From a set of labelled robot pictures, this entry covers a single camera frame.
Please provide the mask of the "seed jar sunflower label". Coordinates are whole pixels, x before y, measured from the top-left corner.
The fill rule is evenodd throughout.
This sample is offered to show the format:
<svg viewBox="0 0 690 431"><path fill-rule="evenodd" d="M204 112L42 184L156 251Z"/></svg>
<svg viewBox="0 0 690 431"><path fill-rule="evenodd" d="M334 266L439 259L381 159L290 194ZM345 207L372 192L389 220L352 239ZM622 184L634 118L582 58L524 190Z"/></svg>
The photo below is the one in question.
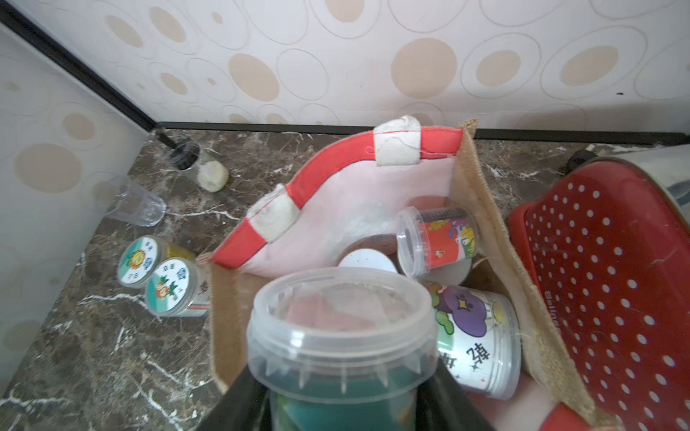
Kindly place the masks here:
<svg viewBox="0 0 690 431"><path fill-rule="evenodd" d="M122 253L117 280L123 287L144 288L156 267L171 258L194 260L196 254L160 237L143 235Z"/></svg>

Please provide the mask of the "wide jar pineapple lid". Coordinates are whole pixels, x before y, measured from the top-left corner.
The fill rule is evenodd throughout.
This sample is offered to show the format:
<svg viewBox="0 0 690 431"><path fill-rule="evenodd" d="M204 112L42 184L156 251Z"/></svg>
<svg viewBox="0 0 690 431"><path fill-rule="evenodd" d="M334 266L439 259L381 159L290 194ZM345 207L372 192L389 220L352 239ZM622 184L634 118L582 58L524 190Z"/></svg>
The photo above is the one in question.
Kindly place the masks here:
<svg viewBox="0 0 690 431"><path fill-rule="evenodd" d="M192 260L164 260L149 278L145 300L155 316L205 316L211 308L210 271Z"/></svg>

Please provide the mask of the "seed jar green label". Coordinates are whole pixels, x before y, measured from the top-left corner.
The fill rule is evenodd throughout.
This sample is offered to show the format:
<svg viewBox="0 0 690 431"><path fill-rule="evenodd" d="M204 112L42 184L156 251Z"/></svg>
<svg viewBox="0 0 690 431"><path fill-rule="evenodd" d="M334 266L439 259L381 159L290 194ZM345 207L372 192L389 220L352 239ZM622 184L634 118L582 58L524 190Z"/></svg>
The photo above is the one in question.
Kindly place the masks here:
<svg viewBox="0 0 690 431"><path fill-rule="evenodd" d="M378 269L277 278L253 300L248 366L276 430L413 430L438 365L431 295Z"/></svg>

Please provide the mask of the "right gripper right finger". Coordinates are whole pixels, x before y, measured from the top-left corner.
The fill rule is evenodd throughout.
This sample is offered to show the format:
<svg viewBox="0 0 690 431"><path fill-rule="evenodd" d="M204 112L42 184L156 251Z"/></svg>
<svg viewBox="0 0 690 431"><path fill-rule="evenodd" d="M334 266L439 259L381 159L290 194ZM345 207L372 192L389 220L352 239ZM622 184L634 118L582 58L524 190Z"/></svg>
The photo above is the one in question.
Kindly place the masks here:
<svg viewBox="0 0 690 431"><path fill-rule="evenodd" d="M433 376L418 387L417 431L471 431L494 427L474 407L447 367L438 361Z"/></svg>

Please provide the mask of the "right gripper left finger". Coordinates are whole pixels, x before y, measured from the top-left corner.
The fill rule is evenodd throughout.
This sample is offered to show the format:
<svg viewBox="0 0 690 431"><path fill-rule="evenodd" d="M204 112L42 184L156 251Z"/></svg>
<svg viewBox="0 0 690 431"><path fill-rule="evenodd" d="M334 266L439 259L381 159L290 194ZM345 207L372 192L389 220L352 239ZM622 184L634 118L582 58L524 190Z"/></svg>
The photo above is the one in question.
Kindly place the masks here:
<svg viewBox="0 0 690 431"><path fill-rule="evenodd" d="M246 366L196 429L197 431L270 431L268 389L254 378L249 367Z"/></svg>

